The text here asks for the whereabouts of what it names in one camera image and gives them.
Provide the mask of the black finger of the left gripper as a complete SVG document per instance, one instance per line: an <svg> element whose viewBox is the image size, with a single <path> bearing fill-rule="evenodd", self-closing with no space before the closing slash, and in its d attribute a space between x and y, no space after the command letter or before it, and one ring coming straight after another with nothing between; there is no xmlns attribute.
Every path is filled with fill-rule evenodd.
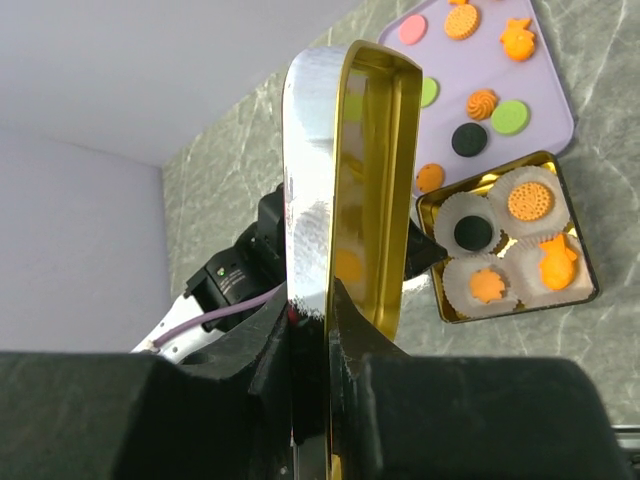
<svg viewBox="0 0 640 480"><path fill-rule="evenodd" d="M412 220L409 221L404 280L408 281L444 261L448 253L444 247L426 235Z"/></svg>

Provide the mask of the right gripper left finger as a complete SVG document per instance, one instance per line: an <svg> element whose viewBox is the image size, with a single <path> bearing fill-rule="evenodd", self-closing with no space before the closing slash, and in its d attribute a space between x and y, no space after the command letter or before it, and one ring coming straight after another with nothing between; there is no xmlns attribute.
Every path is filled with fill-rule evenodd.
<svg viewBox="0 0 640 480"><path fill-rule="evenodd" d="M289 457L287 295L176 365L5 352L5 479L274 479Z"/></svg>

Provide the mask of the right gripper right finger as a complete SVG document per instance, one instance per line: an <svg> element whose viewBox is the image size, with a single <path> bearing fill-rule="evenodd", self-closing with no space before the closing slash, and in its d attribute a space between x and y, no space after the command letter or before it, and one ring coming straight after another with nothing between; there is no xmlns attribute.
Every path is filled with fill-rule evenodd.
<svg viewBox="0 0 640 480"><path fill-rule="evenodd" d="M574 362L417 357L333 287L331 442L346 479L629 479L595 385Z"/></svg>

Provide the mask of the orange round dotted cookie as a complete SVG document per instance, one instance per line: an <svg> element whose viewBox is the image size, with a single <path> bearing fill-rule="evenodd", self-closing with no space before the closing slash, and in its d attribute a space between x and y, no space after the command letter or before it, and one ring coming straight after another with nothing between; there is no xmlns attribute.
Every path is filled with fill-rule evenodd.
<svg viewBox="0 0 640 480"><path fill-rule="evenodd" d="M509 213L523 222L537 221L553 209L553 192L539 182L526 182L514 187L507 199Z"/></svg>

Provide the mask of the gold tin lid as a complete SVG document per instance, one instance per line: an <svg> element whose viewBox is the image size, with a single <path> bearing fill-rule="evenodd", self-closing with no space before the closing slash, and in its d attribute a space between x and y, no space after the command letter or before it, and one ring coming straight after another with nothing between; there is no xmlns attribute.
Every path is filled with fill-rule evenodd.
<svg viewBox="0 0 640 480"><path fill-rule="evenodd" d="M313 439L321 475L337 476L329 394L336 288L358 316L393 339L399 321L422 72L407 57L358 40L301 52L282 95L288 301L313 334L315 381L302 406L319 418L294 425Z"/></svg>

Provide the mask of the lavender plastic tray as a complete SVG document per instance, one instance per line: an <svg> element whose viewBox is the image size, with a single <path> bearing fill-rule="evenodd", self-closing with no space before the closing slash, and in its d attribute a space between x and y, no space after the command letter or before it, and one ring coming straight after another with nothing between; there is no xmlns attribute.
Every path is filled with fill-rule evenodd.
<svg viewBox="0 0 640 480"><path fill-rule="evenodd" d="M426 164L437 163L445 170L448 186L492 170L538 150L561 153L574 134L569 101L556 71L534 6L530 1L469 1L480 12L476 31L464 40L453 40L444 31L448 13L456 5L448 1L423 1L388 24L379 34L379 44L393 49L418 64L423 77L439 82L438 99L420 109L414 175ZM398 38L402 21L413 14L428 22L424 37L414 45ZM529 29L536 35L534 54L526 61L509 59L500 36L508 19L531 18ZM468 97L479 89L492 89L499 103L520 100L530 110L528 126L517 135L494 131L490 117L475 121L466 113ZM461 124L482 125L488 134L485 149L465 158L451 147L451 136Z"/></svg>

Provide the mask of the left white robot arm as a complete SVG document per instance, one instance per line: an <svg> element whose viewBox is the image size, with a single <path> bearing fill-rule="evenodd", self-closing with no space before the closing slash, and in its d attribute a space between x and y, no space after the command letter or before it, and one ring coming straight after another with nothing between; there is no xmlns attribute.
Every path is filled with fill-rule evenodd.
<svg viewBox="0 0 640 480"><path fill-rule="evenodd" d="M278 185L259 200L257 220L187 280L183 293L132 351L186 363L258 311L284 280L284 195Z"/></svg>

